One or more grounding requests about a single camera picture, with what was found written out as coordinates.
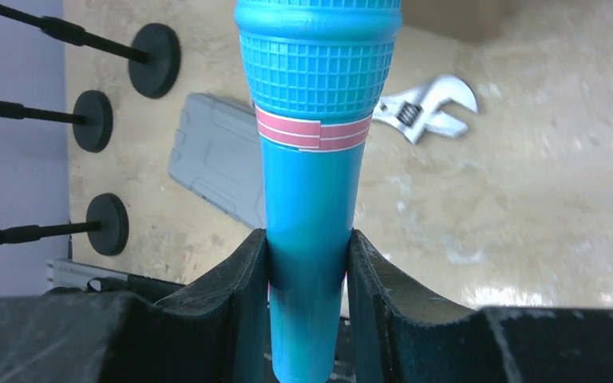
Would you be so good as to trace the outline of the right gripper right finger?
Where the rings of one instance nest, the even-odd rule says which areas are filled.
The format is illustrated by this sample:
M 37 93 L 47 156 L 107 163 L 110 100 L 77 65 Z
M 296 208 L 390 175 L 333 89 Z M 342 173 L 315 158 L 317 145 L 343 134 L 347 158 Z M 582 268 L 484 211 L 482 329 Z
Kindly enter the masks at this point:
M 613 382 L 613 309 L 472 310 L 387 261 L 360 231 L 348 297 L 360 382 Z

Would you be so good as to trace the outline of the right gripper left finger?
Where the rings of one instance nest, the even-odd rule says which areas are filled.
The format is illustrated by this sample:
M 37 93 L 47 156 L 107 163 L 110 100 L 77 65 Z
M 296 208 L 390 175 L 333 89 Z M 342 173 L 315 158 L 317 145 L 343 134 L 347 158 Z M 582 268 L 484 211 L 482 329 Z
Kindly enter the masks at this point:
M 267 236 L 256 229 L 193 283 L 0 298 L 0 382 L 260 382 Z

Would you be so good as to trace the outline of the blue microphone with pink band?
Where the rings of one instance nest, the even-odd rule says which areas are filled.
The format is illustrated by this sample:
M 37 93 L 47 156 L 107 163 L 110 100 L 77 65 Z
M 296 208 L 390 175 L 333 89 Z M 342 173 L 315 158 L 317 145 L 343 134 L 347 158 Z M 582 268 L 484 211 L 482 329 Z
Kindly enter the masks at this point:
M 401 3 L 240 1 L 235 22 L 263 160 L 273 371 L 281 382 L 325 382 Z

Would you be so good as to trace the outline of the black round-base shock mount stand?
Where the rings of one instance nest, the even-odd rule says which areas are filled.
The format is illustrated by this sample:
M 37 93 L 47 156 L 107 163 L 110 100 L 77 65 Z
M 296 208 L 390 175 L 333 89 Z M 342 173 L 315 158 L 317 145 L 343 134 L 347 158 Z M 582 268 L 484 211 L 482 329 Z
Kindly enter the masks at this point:
M 181 64 L 181 47 L 176 32 L 165 24 L 142 27 L 130 45 L 123 45 L 87 32 L 66 20 L 41 16 L 0 4 L 0 16 L 39 28 L 44 34 L 75 46 L 88 46 L 129 61 L 129 79 L 142 96 L 158 99 L 174 86 Z

